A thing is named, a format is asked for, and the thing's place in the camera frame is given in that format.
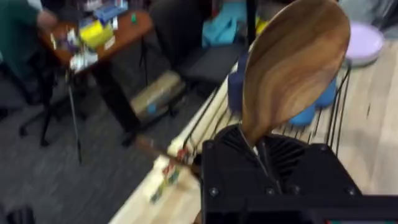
chair wheel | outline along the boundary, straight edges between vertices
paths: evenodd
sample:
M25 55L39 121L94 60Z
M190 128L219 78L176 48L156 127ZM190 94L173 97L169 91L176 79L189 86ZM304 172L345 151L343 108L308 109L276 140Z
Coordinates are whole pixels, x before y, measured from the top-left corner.
M19 136L20 137L27 136L26 128L19 128Z
M125 148L129 147L131 145L131 143L134 142L136 136L137 136L137 133L135 131L130 132L130 133L125 133L125 136L122 141L122 146Z
M179 110L176 110L176 109L173 109L173 108L171 108L171 109L169 110L170 116L171 116L172 118L175 118L175 117L178 115L178 112L180 112L180 111L179 111Z
M40 142L40 146L42 146L42 147L47 147L49 145L50 145L50 143L47 140L41 140L41 142Z

light wood tabletop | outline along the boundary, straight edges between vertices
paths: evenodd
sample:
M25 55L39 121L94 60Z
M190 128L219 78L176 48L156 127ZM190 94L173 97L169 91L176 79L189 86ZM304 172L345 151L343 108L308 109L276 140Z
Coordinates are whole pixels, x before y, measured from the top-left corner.
M136 14L137 22L131 21L131 16ZM54 37L59 37L61 34L66 33L67 29L76 28L77 24L71 22L60 22L53 30ZM98 62L109 59L119 50L125 48L127 45L140 40L148 32L153 29L152 19L148 12L145 11L128 11L118 17L118 29L114 30L115 43L108 49L101 45L96 48L98 54ZM41 32L40 38L45 45L53 51L62 65L68 66L72 58L72 54L65 49L53 49L50 34Z
M354 69L348 85L338 158L363 193L398 194L398 42L387 42L373 65ZM197 147L200 151L204 140L212 138L226 125L239 122L238 118L231 117L227 109L226 90L224 82L192 133L192 141L188 142L190 149ZM209 101L173 140L169 149L181 147ZM306 142L325 142L330 110L329 107L322 113L318 112L313 124L298 134L293 129L285 128L275 129L273 133L283 133ZM168 187L159 201L152 204L144 192L154 175L156 170L147 174L115 214L111 224L189 224L194 221L200 209L200 188L195 178L183 171L178 182Z

green shirt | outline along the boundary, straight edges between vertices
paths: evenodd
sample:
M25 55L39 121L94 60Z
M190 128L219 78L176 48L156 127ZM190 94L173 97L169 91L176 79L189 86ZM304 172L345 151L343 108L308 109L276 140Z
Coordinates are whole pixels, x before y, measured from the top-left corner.
M0 0L0 52L19 77L29 76L28 58L38 49L38 10L27 0Z

table leg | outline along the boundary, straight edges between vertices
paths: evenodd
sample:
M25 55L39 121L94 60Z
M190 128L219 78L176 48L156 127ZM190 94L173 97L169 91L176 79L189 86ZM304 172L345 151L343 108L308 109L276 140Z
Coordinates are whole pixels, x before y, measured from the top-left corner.
M93 70L101 96L126 133L135 133L141 122L132 110L120 85L111 74L111 64L102 62Z

metal pole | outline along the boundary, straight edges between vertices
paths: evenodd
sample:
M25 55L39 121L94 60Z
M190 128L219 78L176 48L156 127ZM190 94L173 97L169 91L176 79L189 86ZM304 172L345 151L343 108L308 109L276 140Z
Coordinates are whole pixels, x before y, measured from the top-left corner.
M80 144L79 132L78 132L77 121L76 121L75 102L73 100L72 79L70 77L69 72L70 71L67 70L66 79L67 79L67 85L68 85L70 107L72 109L73 127L75 129L75 141L76 141L77 158L78 158L79 164L81 164L81 144Z

